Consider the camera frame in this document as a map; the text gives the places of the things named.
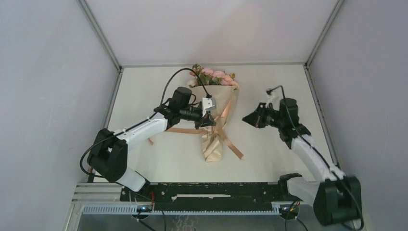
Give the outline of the tan ribbon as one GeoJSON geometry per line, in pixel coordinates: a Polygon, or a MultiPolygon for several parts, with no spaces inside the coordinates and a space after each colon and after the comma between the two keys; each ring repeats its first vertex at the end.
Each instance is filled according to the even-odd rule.
{"type": "Polygon", "coordinates": [[[215,118],[216,126],[199,129],[170,128],[167,132],[200,135],[202,138],[202,153],[206,162],[220,161],[222,159],[223,144],[225,144],[239,160],[243,160],[244,154],[232,143],[224,131],[229,117],[233,115],[237,99],[237,95],[233,95],[230,98],[221,115],[215,118]]]}

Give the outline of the brown wrapping paper sheet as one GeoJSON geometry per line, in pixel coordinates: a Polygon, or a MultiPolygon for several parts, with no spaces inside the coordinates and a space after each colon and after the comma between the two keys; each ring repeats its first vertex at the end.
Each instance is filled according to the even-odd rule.
{"type": "Polygon", "coordinates": [[[201,130],[202,153],[206,162],[222,160],[224,146],[227,146],[238,159],[242,160],[243,153],[227,137],[225,128],[231,121],[238,100],[239,88],[236,86],[209,85],[205,87],[215,99],[216,109],[211,116],[216,122],[214,126],[199,128],[201,130]]]}

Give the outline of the pink fake rose sprig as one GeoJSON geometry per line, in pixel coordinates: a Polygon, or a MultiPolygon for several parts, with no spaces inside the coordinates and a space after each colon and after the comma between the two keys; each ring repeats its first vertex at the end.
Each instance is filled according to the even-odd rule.
{"type": "Polygon", "coordinates": [[[193,65],[192,70],[193,71],[190,72],[192,79],[190,79],[187,82],[188,87],[195,88],[198,86],[208,85],[207,75],[203,73],[204,68],[201,65],[199,64],[193,65]]]}

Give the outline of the pink fake rose stem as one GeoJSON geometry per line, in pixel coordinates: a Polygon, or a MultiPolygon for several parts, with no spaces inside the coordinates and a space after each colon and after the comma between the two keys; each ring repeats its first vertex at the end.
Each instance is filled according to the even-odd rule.
{"type": "Polygon", "coordinates": [[[225,71],[214,71],[210,68],[204,68],[201,71],[200,77],[203,77],[205,85],[217,86],[233,86],[239,88],[238,82],[235,80],[235,73],[227,74],[225,71]]]}

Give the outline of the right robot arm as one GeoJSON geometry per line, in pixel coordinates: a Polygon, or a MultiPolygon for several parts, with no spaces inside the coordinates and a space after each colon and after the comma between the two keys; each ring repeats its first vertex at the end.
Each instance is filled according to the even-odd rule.
{"type": "Polygon", "coordinates": [[[299,123],[295,99],[281,99],[278,110],[270,103],[259,103],[242,120],[255,128],[277,128],[280,139],[302,160],[317,183],[313,185],[298,173],[282,175],[278,187],[280,198],[295,197],[306,202],[322,226],[358,219],[364,227],[360,181],[355,176],[347,176],[318,151],[310,131],[299,123]]]}

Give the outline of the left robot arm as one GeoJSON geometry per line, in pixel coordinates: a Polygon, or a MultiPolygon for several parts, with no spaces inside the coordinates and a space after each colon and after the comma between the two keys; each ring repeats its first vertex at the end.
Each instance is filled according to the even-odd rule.
{"type": "Polygon", "coordinates": [[[154,113],[143,121],[129,127],[110,131],[101,129],[80,159],[84,170],[86,162],[96,174],[85,173],[95,178],[104,178],[110,183],[117,183],[130,190],[138,200],[150,196],[150,183],[143,175],[128,166],[128,152],[151,136],[164,132],[181,120],[194,122],[195,129],[214,126],[216,122],[211,111],[217,107],[216,100],[209,93],[199,99],[186,87],[178,87],[172,97],[162,100],[154,108],[154,113]]]}

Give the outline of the black mounting base rail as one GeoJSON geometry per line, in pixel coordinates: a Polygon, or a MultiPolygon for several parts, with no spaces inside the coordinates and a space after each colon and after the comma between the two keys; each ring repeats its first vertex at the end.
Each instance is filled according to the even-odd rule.
{"type": "Polygon", "coordinates": [[[157,204],[167,212],[274,212],[298,198],[275,182],[151,183],[139,192],[124,187],[121,202],[157,204]]]}

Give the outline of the aluminium frame rail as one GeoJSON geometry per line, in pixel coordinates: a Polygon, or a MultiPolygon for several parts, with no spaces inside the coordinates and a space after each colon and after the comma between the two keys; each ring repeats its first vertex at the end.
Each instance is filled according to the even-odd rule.
{"type": "MultiPolygon", "coordinates": [[[[80,183],[75,194],[117,195],[117,200],[124,201],[129,195],[136,195],[130,189],[113,183],[80,183]]],[[[183,196],[215,198],[246,197],[262,201],[290,201],[294,194],[288,192],[282,183],[276,182],[234,182],[234,183],[151,183],[138,191],[139,194],[155,202],[175,201],[183,196]]]]}

